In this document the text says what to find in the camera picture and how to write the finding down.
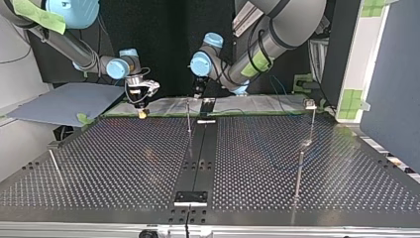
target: perforated metal table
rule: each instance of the perforated metal table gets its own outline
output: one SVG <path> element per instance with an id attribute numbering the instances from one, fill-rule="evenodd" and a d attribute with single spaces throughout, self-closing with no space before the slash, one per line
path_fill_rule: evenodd
<path id="1" fill-rule="evenodd" d="M 313 127 L 307 115 L 193 125 L 190 135 L 185 118 L 100 120 L 0 183 L 0 230 L 6 222 L 420 228 L 420 185 L 328 116 Z M 175 207 L 178 191 L 208 192 L 207 206 Z"/>

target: white wall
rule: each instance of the white wall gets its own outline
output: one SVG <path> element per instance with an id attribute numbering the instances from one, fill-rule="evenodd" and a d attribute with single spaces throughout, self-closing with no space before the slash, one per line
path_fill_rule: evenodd
<path id="1" fill-rule="evenodd" d="M 29 46 L 12 26 L 0 17 L 0 62 L 24 56 Z M 49 91 L 41 80 L 33 52 L 17 62 L 0 63 L 0 108 Z"/>
<path id="2" fill-rule="evenodd" d="M 18 59 L 28 50 L 18 33 L 0 17 L 0 181 L 40 156 L 54 140 L 54 125 L 1 117 L 49 91 L 32 52 L 19 61 L 1 63 Z"/>
<path id="3" fill-rule="evenodd" d="M 388 11 L 389 6 L 385 6 L 380 17 L 359 17 L 337 111 L 340 111 L 346 89 L 361 90 L 362 101 L 366 101 Z M 361 123 L 363 112 L 359 110 L 354 120 L 338 117 L 337 120 L 341 123 Z"/>

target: black curtain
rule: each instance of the black curtain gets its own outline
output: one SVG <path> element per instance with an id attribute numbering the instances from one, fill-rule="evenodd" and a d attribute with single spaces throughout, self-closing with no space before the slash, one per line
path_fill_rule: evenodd
<path id="1" fill-rule="evenodd" d="M 233 0 L 102 0 L 101 14 L 115 54 L 136 48 L 150 79 L 160 83 L 156 96 L 191 92 L 192 55 L 207 32 L 225 39 L 223 58 L 232 60 Z"/>

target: wire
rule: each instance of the wire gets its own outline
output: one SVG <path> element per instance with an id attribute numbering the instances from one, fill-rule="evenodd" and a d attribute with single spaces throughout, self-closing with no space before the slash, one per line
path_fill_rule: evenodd
<path id="1" fill-rule="evenodd" d="M 116 86 L 120 81 L 124 81 L 122 79 L 117 79 L 117 81 L 115 82 L 114 86 Z"/>
<path id="2" fill-rule="evenodd" d="M 62 126 L 61 133 L 59 134 L 59 140 L 60 141 L 64 140 L 65 129 L 66 129 L 65 126 Z"/>
<path id="3" fill-rule="evenodd" d="M 149 67 L 142 67 L 141 69 L 140 69 L 140 74 L 142 75 L 142 76 L 146 76 L 146 75 L 148 75 L 149 73 L 151 73 L 151 69 L 149 68 Z"/>
<path id="4" fill-rule="evenodd" d="M 124 90 L 126 91 L 127 98 L 129 99 L 129 101 L 130 101 L 132 104 L 137 104 L 137 103 L 140 103 L 140 102 L 142 102 L 143 100 L 145 100 L 145 98 L 148 96 L 148 94 L 146 93 L 146 95 L 145 95 L 144 97 L 142 97 L 142 99 L 137 100 L 137 101 L 133 101 L 133 100 L 131 99 L 130 94 L 129 94 L 129 91 L 128 91 L 128 83 L 127 83 L 127 82 L 126 82 L 126 84 L 125 84 L 125 86 L 124 86 Z"/>
<path id="5" fill-rule="evenodd" d="M 228 67 L 228 65 L 225 63 L 225 66 L 223 66 L 223 61 L 221 60 L 220 61 L 220 67 L 222 68 L 222 74 L 225 76 L 225 78 L 230 82 L 230 83 L 232 83 L 232 84 L 234 84 L 234 85 L 236 85 L 236 86 L 249 86 L 249 85 L 251 85 L 252 83 L 254 83 L 255 81 L 257 81 L 259 78 L 260 78 L 260 76 L 263 74 L 263 73 L 265 73 L 265 72 L 267 72 L 267 71 L 269 71 L 270 70 L 270 68 L 272 67 L 272 61 L 271 61 L 271 59 L 269 58 L 269 56 L 268 56 L 268 53 L 266 52 L 266 50 L 265 50 L 265 48 L 264 48 L 264 46 L 263 46 L 263 34 L 265 33 L 265 30 L 259 30 L 259 36 L 258 36 L 258 43 L 259 43 L 259 46 L 260 46 L 260 49 L 261 49 L 261 51 L 262 51 L 262 54 L 263 54 L 263 56 L 265 57 L 265 59 L 267 60 L 267 62 L 268 62 L 268 69 L 266 70 L 266 71 L 262 71 L 262 70 L 260 70 L 257 66 L 256 66 L 256 64 L 254 63 L 254 59 L 253 59 L 253 57 L 252 57 L 252 53 L 251 53 L 251 43 L 252 43 L 252 40 L 253 40 L 253 36 L 254 36 L 254 33 L 255 33 L 255 31 L 256 31 L 256 29 L 257 29 L 257 27 L 258 27 L 258 25 L 260 24 L 260 22 L 262 21 L 262 19 L 263 19 L 263 16 L 261 16 L 257 21 L 256 21 L 256 23 L 254 24 L 254 26 L 253 26 L 253 28 L 251 29 L 251 32 L 250 32 L 250 35 L 249 35 L 249 37 L 248 37 L 248 44 L 247 44 L 247 53 L 248 53 L 248 59 L 249 59 L 249 61 L 250 61 L 250 63 L 251 63 L 251 65 L 253 66 L 253 68 L 259 73 L 254 79 L 252 79 L 252 80 L 250 80 L 250 82 L 249 83 L 238 83 L 238 82 L 235 82 L 234 80 L 232 80 L 232 78 L 231 78 L 231 75 L 229 74 L 229 73 L 225 73 L 225 70 L 226 70 L 226 68 Z"/>
<path id="6" fill-rule="evenodd" d="M 188 220 L 189 220 L 189 211 L 188 211 L 188 215 L 186 216 L 186 219 L 185 219 L 185 237 L 186 238 L 189 238 Z"/>
<path id="7" fill-rule="evenodd" d="M 99 22 L 99 26 L 101 27 L 102 31 L 104 31 L 104 33 L 109 36 L 108 31 L 106 30 L 104 21 L 102 19 L 102 14 L 99 13 L 99 17 L 98 17 L 98 22 Z"/>
<path id="8" fill-rule="evenodd" d="M 167 111 L 167 110 L 170 110 L 172 108 L 185 108 L 185 106 L 174 106 L 174 107 L 170 107 L 169 109 L 161 109 L 159 111 L 154 111 L 154 112 L 151 111 L 151 114 L 153 114 L 153 113 L 159 113 L 159 112 L 162 112 L 162 111 Z M 199 111 L 196 111 L 196 110 L 191 109 L 191 108 L 189 108 L 189 110 L 192 111 L 192 112 L 195 112 L 195 113 L 200 113 Z"/>
<path id="9" fill-rule="evenodd" d="M 22 41 L 26 44 L 26 45 L 28 45 L 28 47 L 29 47 L 29 49 L 28 49 L 28 51 L 22 56 L 22 57 L 19 57 L 19 58 L 16 58 L 16 59 L 11 59 L 11 60 L 5 60 L 5 61 L 0 61 L 0 64 L 5 64 L 5 63 L 11 63 L 11 62 L 16 62 L 16 61 L 19 61 L 19 60 L 23 60 L 23 59 L 25 59 L 30 53 L 31 53 L 31 51 L 32 51 L 32 48 L 31 48 L 31 44 L 28 42 L 28 39 L 25 39 L 24 38 L 24 36 L 22 36 L 21 35 L 21 33 L 15 28 L 15 26 L 11 23 L 11 22 L 9 22 L 9 21 L 7 21 L 7 23 L 10 25 L 10 27 L 16 32 L 16 34 L 19 36 L 19 38 L 20 39 L 22 39 Z"/>
<path id="10" fill-rule="evenodd" d="M 5 64 L 5 63 L 11 63 L 11 62 L 16 62 L 19 60 L 23 60 L 24 58 L 26 58 L 32 51 L 32 48 L 29 48 L 28 51 L 25 53 L 24 56 L 17 58 L 17 59 L 12 59 L 12 60 L 7 60 L 7 61 L 0 61 L 0 64 Z"/>
<path id="11" fill-rule="evenodd" d="M 318 75 L 317 75 L 317 74 L 316 74 L 316 72 L 315 72 L 315 63 L 314 63 L 314 61 L 313 61 L 313 59 L 312 59 L 312 51 L 311 51 L 311 44 L 310 44 L 310 41 L 308 41 L 308 52 L 309 52 L 309 61 L 310 61 L 310 63 L 311 63 L 312 68 L 314 68 L 314 78 L 315 78 L 315 81 L 318 83 L 318 85 L 319 85 L 319 89 L 321 90 L 321 93 L 323 94 L 323 96 L 324 96 L 325 100 L 326 100 L 326 101 L 327 101 L 327 103 L 330 105 L 331 109 L 333 110 L 333 112 L 334 112 L 334 116 L 336 116 L 336 115 L 337 115 L 337 111 L 336 111 L 336 109 L 333 107 L 333 104 L 331 104 L 330 100 L 328 100 L 328 97 L 327 97 L 327 95 L 325 94 L 324 89 L 322 88 L 321 82 L 319 81 Z"/>
<path id="12" fill-rule="evenodd" d="M 265 33 L 265 30 L 259 30 L 259 46 L 260 46 L 260 50 L 262 51 L 262 55 L 265 57 L 265 60 L 268 62 L 268 69 L 264 72 L 267 72 L 271 69 L 272 67 L 272 61 L 268 56 L 268 53 L 265 50 L 265 47 L 263 46 L 263 34 Z"/>
<path id="13" fill-rule="evenodd" d="M 277 78 L 276 76 L 274 76 L 274 75 L 271 75 L 270 77 L 274 78 L 274 79 L 277 81 L 277 83 L 278 83 L 278 84 L 281 86 L 281 88 L 283 89 L 284 95 L 287 95 L 287 91 L 286 91 L 286 88 L 284 87 L 283 83 L 281 83 L 281 82 L 280 82 L 280 80 L 278 80 L 278 78 Z"/>
<path id="14" fill-rule="evenodd" d="M 19 38 L 20 39 L 22 39 L 22 41 L 24 41 L 24 43 L 26 44 L 26 45 L 28 45 L 28 47 L 30 47 L 31 46 L 31 44 L 29 43 L 29 40 L 27 39 L 27 38 L 25 38 L 24 36 L 22 36 L 22 34 L 18 31 L 18 29 L 16 29 L 16 27 L 15 27 L 15 25 L 13 25 L 11 22 L 9 22 L 9 21 L 6 21 L 9 25 L 10 25 L 10 27 L 16 32 L 16 34 L 19 36 Z"/>
<path id="15" fill-rule="evenodd" d="M 274 89 L 274 91 L 275 91 L 275 95 L 277 95 L 278 104 L 280 105 L 281 110 L 282 110 L 284 113 L 286 113 L 288 116 L 297 116 L 297 115 L 300 115 L 300 114 L 294 114 L 294 113 L 292 113 L 292 112 L 290 112 L 290 111 L 286 111 L 286 110 L 284 109 L 284 107 L 283 107 L 283 103 L 281 102 L 281 99 L 280 99 L 280 95 L 279 95 L 279 93 L 278 93 L 277 89 L 275 88 L 274 84 L 272 83 L 272 80 L 273 80 L 273 79 L 275 79 L 275 80 L 277 81 L 277 83 L 281 86 L 281 88 L 283 89 L 283 92 L 284 92 L 284 94 L 285 94 L 285 95 L 287 95 L 287 92 L 286 92 L 286 89 L 284 88 L 284 85 L 280 82 L 280 80 L 278 80 L 278 78 L 277 78 L 277 77 L 275 77 L 274 75 L 271 75 L 271 76 L 269 77 L 269 83 L 271 84 L 272 89 Z"/>
<path id="16" fill-rule="evenodd" d="M 227 109 L 227 110 L 223 110 L 223 111 L 218 111 L 218 112 L 212 112 L 210 113 L 210 115 L 214 115 L 214 114 L 220 114 L 220 113 L 224 113 L 224 112 L 228 112 L 228 111 L 240 111 L 244 116 L 246 116 L 247 114 L 245 113 L 245 111 L 243 111 L 242 109 L 239 108 L 233 108 L 233 109 Z"/>

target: vertical metal pin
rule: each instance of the vertical metal pin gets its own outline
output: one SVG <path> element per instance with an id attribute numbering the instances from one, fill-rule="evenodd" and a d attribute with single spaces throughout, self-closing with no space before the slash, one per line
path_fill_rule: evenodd
<path id="1" fill-rule="evenodd" d="M 55 169 L 59 172 L 59 166 L 58 166 L 58 163 L 56 162 L 55 156 L 53 154 L 53 150 L 49 150 L 49 152 L 50 152 L 50 155 L 52 156 L 52 161 L 55 166 Z"/>
<path id="2" fill-rule="evenodd" d="M 299 189 L 300 189 L 300 181 L 302 178 L 302 165 L 303 165 L 303 157 L 304 157 L 304 153 L 300 152 L 299 155 L 299 167 L 297 168 L 297 179 L 296 179 L 296 191 L 294 193 L 294 198 L 298 199 L 299 198 Z"/>
<path id="3" fill-rule="evenodd" d="M 312 113 L 312 125 L 315 122 L 315 114 L 316 114 L 316 108 L 314 109 L 314 112 Z"/>
<path id="4" fill-rule="evenodd" d="M 191 121 L 189 117 L 189 99 L 186 98 L 186 118 L 188 120 L 188 133 L 191 133 Z"/>
<path id="5" fill-rule="evenodd" d="M 55 155 L 53 154 L 53 150 L 49 150 L 49 152 L 50 152 L 50 155 L 52 156 L 52 162 L 55 166 L 56 171 L 58 172 L 58 176 L 59 176 L 59 179 L 61 180 L 62 186 L 65 187 L 64 179 L 61 175 L 61 168 L 58 166 L 58 163 L 56 162 Z"/>

